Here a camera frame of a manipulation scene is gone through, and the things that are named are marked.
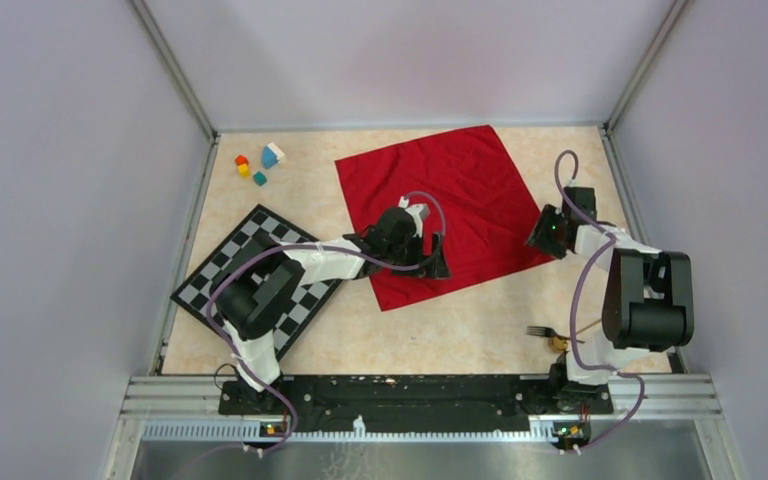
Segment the red cloth napkin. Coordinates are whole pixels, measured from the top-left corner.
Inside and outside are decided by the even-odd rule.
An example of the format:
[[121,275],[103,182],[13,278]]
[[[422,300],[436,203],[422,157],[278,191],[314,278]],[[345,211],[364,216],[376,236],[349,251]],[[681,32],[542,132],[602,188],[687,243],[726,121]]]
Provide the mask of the red cloth napkin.
[[393,272],[371,279],[383,311],[439,297],[550,262],[527,246],[540,215],[503,142],[490,126],[452,130],[349,156],[335,163],[355,230],[377,221],[405,194],[432,195],[444,213],[426,227],[446,232],[443,253],[451,276],[408,278]]

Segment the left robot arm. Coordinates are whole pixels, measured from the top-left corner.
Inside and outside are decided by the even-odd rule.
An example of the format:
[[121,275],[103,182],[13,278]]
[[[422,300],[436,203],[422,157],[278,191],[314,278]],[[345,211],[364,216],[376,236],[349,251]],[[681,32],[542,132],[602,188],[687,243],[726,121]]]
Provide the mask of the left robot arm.
[[447,227],[425,232],[430,209],[403,201],[356,233],[329,241],[287,243],[258,233],[213,280],[204,317],[229,345],[244,385],[243,401],[257,413],[279,404],[281,375],[275,330],[294,292],[339,280],[368,278],[383,270],[397,276],[447,279]]

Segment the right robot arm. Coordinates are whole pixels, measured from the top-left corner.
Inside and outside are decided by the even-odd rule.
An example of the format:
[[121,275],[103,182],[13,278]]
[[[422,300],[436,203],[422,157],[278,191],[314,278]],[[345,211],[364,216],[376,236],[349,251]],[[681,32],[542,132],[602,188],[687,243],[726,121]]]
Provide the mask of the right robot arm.
[[564,187],[563,204],[547,204],[527,243],[555,259],[575,254],[585,269],[606,272],[601,330],[570,342],[551,366],[546,397],[572,412],[610,376],[651,353],[685,346],[694,323],[692,265],[682,252],[644,245],[597,220],[591,187]]

